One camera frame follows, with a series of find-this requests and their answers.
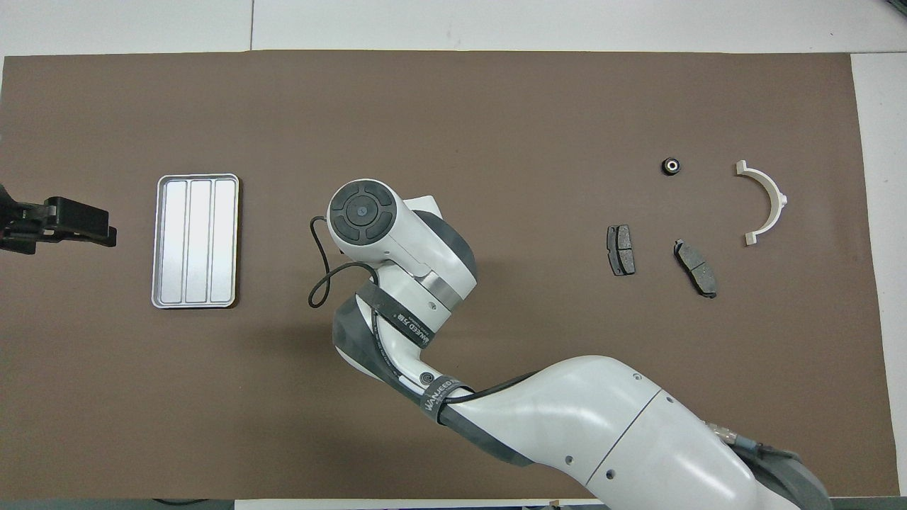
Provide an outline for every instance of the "black cable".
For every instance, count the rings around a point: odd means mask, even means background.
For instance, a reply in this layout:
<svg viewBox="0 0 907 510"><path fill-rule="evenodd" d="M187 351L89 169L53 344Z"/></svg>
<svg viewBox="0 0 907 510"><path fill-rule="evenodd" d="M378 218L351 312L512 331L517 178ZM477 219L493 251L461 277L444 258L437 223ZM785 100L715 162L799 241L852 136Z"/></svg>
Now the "black cable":
<svg viewBox="0 0 907 510"><path fill-rule="evenodd" d="M800 458L800 456L795 452L792 452L790 450L782 450L769 445L763 445L761 443L759 444L759 453L792 458L800 464L803 463L803 459Z"/></svg>
<svg viewBox="0 0 907 510"><path fill-rule="evenodd" d="M331 277L333 277L338 272L345 270L347 268L362 268L364 270L367 270L368 274L370 274L372 276L372 280L375 281L375 284L376 285L378 284L378 273L375 271L375 268L373 268L372 266L369 266L368 264L366 264L364 262L360 262L358 260L354 260L352 262L347 262L346 264L333 268L332 270L325 273L325 276L321 277L321 280L319 280L318 283L315 284L315 287L312 288L312 291L308 293L308 306L312 307L313 309L316 309L316 308L320 307L321 305L325 304L325 300L327 300L327 293L325 293L325 297L318 303L312 302L312 298L315 297L315 293L318 292L318 289L320 289L322 285L325 285L326 283L328 283L331 280Z"/></svg>
<svg viewBox="0 0 907 510"><path fill-rule="evenodd" d="M318 246L318 252L321 253L321 261L325 265L325 276L321 277L321 280L319 280L318 283L315 284L315 287L312 288L312 291L308 293L308 306L312 307L313 309L319 308L321 307L321 305L325 304L325 301L327 301L327 296L331 293L331 277L336 275L338 272L345 270L346 268L358 267L367 270L368 274L371 275L372 280L375 282L375 284L378 284L378 273L375 271L375 268L369 266L364 262L347 262L346 264L331 269L330 264L327 262L325 247L321 245L321 240L318 238L317 232L315 232L315 222L319 220L327 222L327 219L325 219L324 216L316 216L308 222L308 229L312 232L312 239L315 240L315 244ZM318 292L318 289L320 289L322 285L325 286L325 295L321 297L321 300L318 303L316 303L312 299L315 297L315 293Z"/></svg>
<svg viewBox="0 0 907 510"><path fill-rule="evenodd" d="M471 395L465 395L463 397L448 397L448 398L444 399L444 403L445 404L459 404L461 402L468 402L470 400L475 400L476 398L487 397L488 395L491 395L492 393L496 393L498 391L501 391L502 389L511 387L519 382L523 382L524 380L526 380L538 373L539 373L539 371L536 370L536 371L530 372L528 374L523 374L523 375L515 377L509 381L504 381L499 385L495 385L495 386L483 389L482 391L476 391L475 393L472 393Z"/></svg>
<svg viewBox="0 0 907 510"><path fill-rule="evenodd" d="M321 261L325 263L325 274L328 274L331 271L331 266L330 266L330 264L327 263L327 255L325 254L325 247L321 246L321 240L318 238L317 232L315 232L315 222L318 220L322 220L324 223L327 223L327 219L324 216L316 216L315 218L312 218L311 220L308 221L308 229L311 230L312 239L315 240L315 244L318 246L318 251L321 253ZM325 304L325 301L327 301L327 296L330 293L331 293L331 280L328 279L327 285L325 286L325 295L321 297L321 300L317 304L312 303L312 296L315 295L315 292L313 291L312 293L310 293L308 295L308 306L312 307L313 309L320 307L321 305Z"/></svg>
<svg viewBox="0 0 907 510"><path fill-rule="evenodd" d="M156 497L152 498L151 500L157 501L158 503L160 503L162 505L169 505L169 506L188 506L188 505L195 505L196 503L201 503L202 501L208 501L208 499L189 499L186 501L171 501L169 499L158 499Z"/></svg>

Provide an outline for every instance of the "black rubber band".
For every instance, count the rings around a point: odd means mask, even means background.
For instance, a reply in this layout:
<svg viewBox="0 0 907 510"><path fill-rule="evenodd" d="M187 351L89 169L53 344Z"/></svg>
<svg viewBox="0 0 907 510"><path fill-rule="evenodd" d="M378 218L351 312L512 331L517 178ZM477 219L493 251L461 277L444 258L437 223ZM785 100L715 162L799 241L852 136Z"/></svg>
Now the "black rubber band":
<svg viewBox="0 0 907 510"><path fill-rule="evenodd" d="M444 399L459 387L472 391L471 388L457 379L450 376L440 376L425 389L422 398L419 400L419 408L435 423L441 423L438 418L441 415L441 409L444 407Z"/></svg>
<svg viewBox="0 0 907 510"><path fill-rule="evenodd" d="M434 339L434 331L413 315L413 312L371 281L363 284L356 291L356 295L419 348L428 347L428 344Z"/></svg>

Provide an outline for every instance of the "waneed logo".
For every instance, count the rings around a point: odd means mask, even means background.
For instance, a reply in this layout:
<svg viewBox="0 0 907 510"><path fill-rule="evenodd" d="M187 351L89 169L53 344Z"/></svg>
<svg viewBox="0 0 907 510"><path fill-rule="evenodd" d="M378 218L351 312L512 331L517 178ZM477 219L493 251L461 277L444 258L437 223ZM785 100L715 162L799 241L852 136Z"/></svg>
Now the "waneed logo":
<svg viewBox="0 0 907 510"><path fill-rule="evenodd" d="M402 313L398 313L396 316L396 319L399 320L404 326L409 328L410 331L413 331L416 335L418 335L418 337L423 341L423 343L427 343L427 342L431 341L431 339L428 338L428 335L426 335L422 331L422 328L419 328L417 325L413 324L413 321L410 319L407 319Z"/></svg>
<svg viewBox="0 0 907 510"><path fill-rule="evenodd" d="M438 389L436 389L434 391L434 393L432 393L430 396L428 396L428 400L425 401L425 410L431 411L432 409L434 409L434 406L440 402L439 397L444 393L444 391L447 388L449 388L453 384L454 384L454 382L452 380L448 379L444 383L442 383L441 386L439 386Z"/></svg>

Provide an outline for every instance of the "black clamp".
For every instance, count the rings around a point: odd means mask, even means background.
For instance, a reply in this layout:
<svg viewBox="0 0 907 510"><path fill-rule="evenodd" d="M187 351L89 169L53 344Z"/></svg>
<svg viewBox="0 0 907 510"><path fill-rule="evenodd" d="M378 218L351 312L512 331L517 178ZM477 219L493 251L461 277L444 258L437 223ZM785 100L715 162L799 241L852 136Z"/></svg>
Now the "black clamp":
<svg viewBox="0 0 907 510"><path fill-rule="evenodd" d="M441 417L441 409L444 407L444 400L459 387L464 387L473 391L470 387L455 378L450 376L438 377L425 389L422 398L419 400L419 408L422 409L422 412L426 413L428 417L434 420L435 423L441 423L439 420Z"/></svg>
<svg viewBox="0 0 907 510"><path fill-rule="evenodd" d="M34 255L38 242L81 240L116 246L109 213L78 201L51 197L44 205L13 200L0 184L0 250Z"/></svg>

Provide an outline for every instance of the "black circular button pad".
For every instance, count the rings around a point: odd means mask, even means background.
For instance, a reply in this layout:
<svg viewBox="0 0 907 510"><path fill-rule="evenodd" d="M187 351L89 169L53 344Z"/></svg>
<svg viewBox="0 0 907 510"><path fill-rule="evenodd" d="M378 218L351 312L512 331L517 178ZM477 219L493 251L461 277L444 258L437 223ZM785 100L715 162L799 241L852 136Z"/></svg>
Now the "black circular button pad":
<svg viewBox="0 0 907 510"><path fill-rule="evenodd" d="M350 182L335 193L330 208L334 232L356 246L383 238L396 219L394 196L376 181Z"/></svg>

